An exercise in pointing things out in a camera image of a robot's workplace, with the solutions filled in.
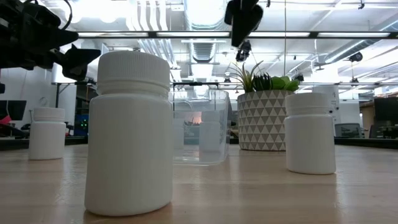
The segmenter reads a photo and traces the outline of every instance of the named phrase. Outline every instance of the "white wall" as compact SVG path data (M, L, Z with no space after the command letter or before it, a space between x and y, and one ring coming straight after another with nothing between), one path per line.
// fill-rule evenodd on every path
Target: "white wall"
M358 101L340 102L340 123L358 123L363 126Z
M6 92L0 94L0 100L26 100L26 108L22 121L12 121L20 128L30 123L30 113L40 106L55 106L57 87L51 85L52 74L36 67L33 71L23 68L1 69L0 82L6 84Z

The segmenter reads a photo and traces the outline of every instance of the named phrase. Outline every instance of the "transparent box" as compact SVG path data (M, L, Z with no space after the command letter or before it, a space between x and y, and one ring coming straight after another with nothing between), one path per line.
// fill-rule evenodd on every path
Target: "transparent box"
M228 93L207 90L172 91L174 163L212 165L228 154Z

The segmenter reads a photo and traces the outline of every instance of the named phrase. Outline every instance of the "potted plant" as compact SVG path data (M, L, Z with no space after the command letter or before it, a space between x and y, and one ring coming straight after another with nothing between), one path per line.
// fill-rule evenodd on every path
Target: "potted plant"
M289 77L270 77L261 70L262 63L249 72L244 65L231 68L245 94L238 96L239 146L245 150L284 151L285 97L298 90L300 82Z

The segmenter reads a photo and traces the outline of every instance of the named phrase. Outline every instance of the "wooden table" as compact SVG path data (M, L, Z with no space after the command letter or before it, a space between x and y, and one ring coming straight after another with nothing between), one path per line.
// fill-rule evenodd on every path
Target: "wooden table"
M283 152L231 147L220 165L175 166L170 205L122 218L85 211L87 146L0 152L0 223L398 223L398 151L337 146L335 175L303 175Z

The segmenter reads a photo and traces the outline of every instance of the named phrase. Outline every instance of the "white patterned planter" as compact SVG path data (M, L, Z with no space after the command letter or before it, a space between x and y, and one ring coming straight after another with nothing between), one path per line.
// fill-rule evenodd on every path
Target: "white patterned planter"
M238 96L239 146L245 150L284 151L287 90L266 90Z

